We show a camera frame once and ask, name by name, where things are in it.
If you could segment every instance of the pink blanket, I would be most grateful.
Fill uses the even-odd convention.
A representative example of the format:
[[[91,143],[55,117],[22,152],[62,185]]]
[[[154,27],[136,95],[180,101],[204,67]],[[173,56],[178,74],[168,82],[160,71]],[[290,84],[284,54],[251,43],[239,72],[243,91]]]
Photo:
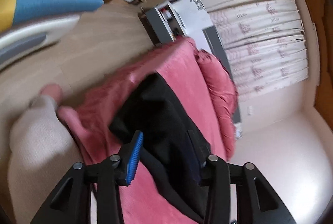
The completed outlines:
[[[175,92],[188,116],[211,144],[212,153],[226,160],[224,135],[220,133],[209,90],[195,59],[197,54],[193,39],[178,39],[119,69],[104,85],[88,91],[76,111],[59,108],[58,116],[74,134],[85,163],[99,163],[118,152],[121,144],[108,126],[130,93],[153,72],[158,72]],[[120,196],[127,224],[195,223],[158,194],[142,163],[132,184],[120,187]]]

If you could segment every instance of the wall outlet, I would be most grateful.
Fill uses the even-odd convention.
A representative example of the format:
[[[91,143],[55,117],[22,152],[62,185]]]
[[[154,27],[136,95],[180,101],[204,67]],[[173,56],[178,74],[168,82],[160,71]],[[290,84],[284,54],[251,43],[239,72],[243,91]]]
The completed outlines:
[[[247,106],[247,114],[248,114],[248,116],[253,115],[253,106]]]

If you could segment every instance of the white floral curtain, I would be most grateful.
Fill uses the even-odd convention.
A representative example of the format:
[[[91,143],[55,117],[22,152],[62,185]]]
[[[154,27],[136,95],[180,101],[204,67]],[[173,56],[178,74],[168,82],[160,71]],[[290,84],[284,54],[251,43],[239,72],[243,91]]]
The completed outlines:
[[[302,21],[294,0],[272,0],[209,14],[226,51],[239,100],[308,77]]]

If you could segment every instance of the cable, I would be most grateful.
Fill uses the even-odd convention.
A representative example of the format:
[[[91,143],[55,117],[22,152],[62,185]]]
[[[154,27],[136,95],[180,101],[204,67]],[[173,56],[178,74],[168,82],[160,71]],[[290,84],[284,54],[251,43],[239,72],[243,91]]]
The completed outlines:
[[[210,12],[209,9],[214,9],[215,7],[218,7],[219,5],[221,4],[225,4],[225,3],[230,3],[230,2],[233,2],[235,0],[228,0],[228,1],[222,1],[222,2],[219,2],[217,4],[214,4],[214,5],[211,5],[211,6],[208,6],[208,7],[205,7],[206,11],[207,12]]]

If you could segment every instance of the wooden floor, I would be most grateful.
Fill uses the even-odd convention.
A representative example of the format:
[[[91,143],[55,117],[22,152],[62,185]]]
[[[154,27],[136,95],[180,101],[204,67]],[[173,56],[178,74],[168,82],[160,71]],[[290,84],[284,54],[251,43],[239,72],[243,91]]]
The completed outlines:
[[[0,72],[0,204],[10,211],[7,164],[13,122],[50,82],[62,86],[65,103],[77,105],[84,91],[153,47],[137,9],[120,0],[82,15],[61,42],[31,54]]]

